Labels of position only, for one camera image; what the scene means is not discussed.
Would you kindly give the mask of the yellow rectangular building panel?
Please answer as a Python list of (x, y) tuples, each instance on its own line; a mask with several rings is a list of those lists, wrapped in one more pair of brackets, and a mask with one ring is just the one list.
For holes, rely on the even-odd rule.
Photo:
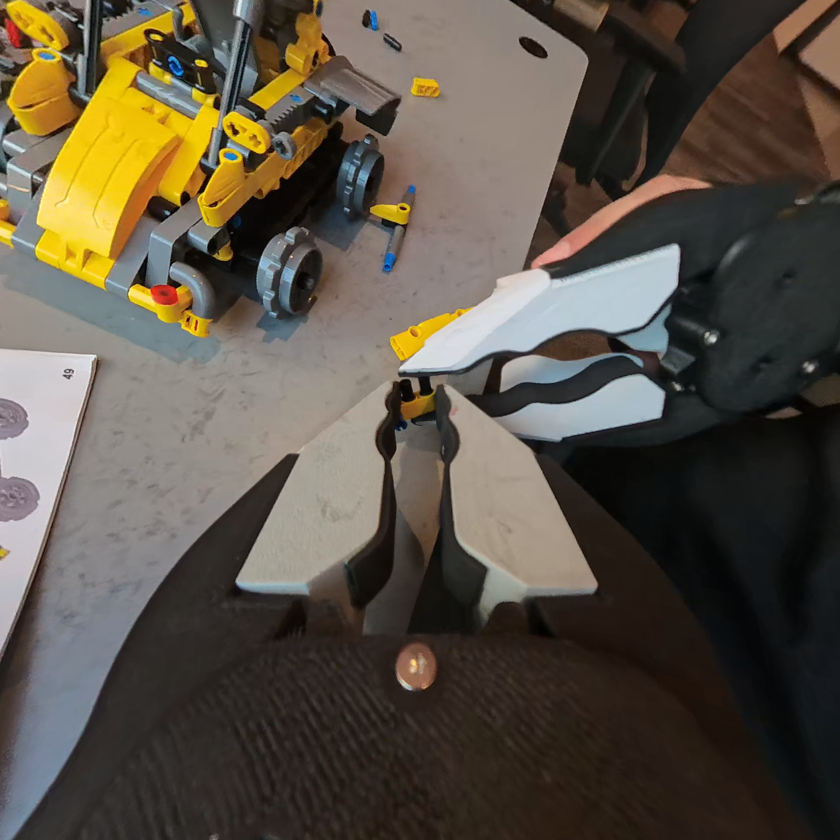
[(440, 314), (434, 318), (424, 320), (390, 338), (390, 344), (397, 359), (405, 362), (420, 351), (428, 339), (436, 332), (448, 326), (451, 322), (469, 312), (469, 309), (457, 309), (453, 312)]

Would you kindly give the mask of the person's right forearm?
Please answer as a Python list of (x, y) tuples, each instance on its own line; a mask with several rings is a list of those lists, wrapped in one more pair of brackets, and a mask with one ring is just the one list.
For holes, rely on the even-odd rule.
[(645, 104), (645, 166), (635, 186), (656, 177), (697, 111), (721, 80), (760, 41), (803, 5), (803, 1), (697, 1), (675, 43), (685, 70), (657, 74)]

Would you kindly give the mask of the short yellow beam with pins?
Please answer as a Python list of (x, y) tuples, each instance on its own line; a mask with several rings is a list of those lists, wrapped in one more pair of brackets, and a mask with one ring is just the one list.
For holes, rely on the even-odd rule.
[(400, 415), (395, 430), (401, 432), (406, 430), (408, 424), (420, 424), (435, 421), (435, 389), (429, 376), (420, 376), (417, 379), (418, 390), (414, 390), (413, 381), (401, 379), (400, 388)]

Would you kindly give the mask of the yellow grey toy vehicle model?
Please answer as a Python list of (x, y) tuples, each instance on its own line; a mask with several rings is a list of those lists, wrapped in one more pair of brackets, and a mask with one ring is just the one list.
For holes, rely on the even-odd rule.
[(304, 223), (381, 205), (399, 93), (335, 52), (323, 2), (2, 2), (2, 243), (198, 338), (224, 291), (306, 316)]

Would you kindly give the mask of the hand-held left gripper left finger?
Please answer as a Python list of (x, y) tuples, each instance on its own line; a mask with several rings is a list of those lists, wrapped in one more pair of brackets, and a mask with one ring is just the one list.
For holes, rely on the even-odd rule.
[(297, 453), (236, 578), (242, 592), (367, 606), (393, 568), (399, 388), (385, 382)]

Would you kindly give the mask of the instruction booklet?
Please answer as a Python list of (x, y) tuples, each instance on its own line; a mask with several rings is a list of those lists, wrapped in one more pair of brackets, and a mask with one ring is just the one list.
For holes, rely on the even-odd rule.
[(1, 351), (1, 653), (35, 578), (74, 455), (98, 357)]

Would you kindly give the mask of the grey shaft with yellow lever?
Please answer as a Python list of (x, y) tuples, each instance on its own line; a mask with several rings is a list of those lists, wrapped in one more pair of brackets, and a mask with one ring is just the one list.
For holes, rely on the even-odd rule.
[(416, 194), (416, 186), (411, 184), (407, 187), (400, 202), (393, 204), (379, 203), (373, 205), (370, 209), (370, 215), (389, 232), (382, 266), (382, 270), (386, 274), (393, 271), (397, 258), (400, 255), (415, 204)]

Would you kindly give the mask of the person's right hand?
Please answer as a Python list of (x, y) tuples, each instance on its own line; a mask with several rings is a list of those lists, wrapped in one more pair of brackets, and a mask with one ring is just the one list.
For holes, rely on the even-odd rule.
[(530, 264), (539, 269), (562, 261), (576, 254), (583, 247), (601, 236), (622, 218), (639, 207), (672, 193), (710, 188), (711, 184), (697, 178), (683, 175), (658, 175), (649, 182), (635, 188), (629, 194), (600, 209), (583, 224), (563, 236), (551, 248), (538, 255)]

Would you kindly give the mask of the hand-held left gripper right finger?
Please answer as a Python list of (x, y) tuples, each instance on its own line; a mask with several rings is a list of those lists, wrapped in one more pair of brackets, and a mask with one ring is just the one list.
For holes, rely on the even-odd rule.
[(446, 590), (485, 625), (503, 603), (589, 596), (598, 581), (529, 446), (452, 385), (436, 393)]

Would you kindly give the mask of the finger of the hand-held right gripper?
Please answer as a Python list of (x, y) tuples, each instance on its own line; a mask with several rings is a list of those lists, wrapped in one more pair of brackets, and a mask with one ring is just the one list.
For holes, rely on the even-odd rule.
[(462, 373), (491, 356), (529, 353), (565, 333), (641, 330), (673, 297), (679, 265), (679, 246), (667, 245), (563, 278), (546, 269), (500, 278), (486, 300), (433, 333), (399, 373)]
[(559, 443), (657, 421), (666, 393), (629, 353), (573, 361), (527, 355), (501, 366), (494, 392), (470, 399), (521, 439)]

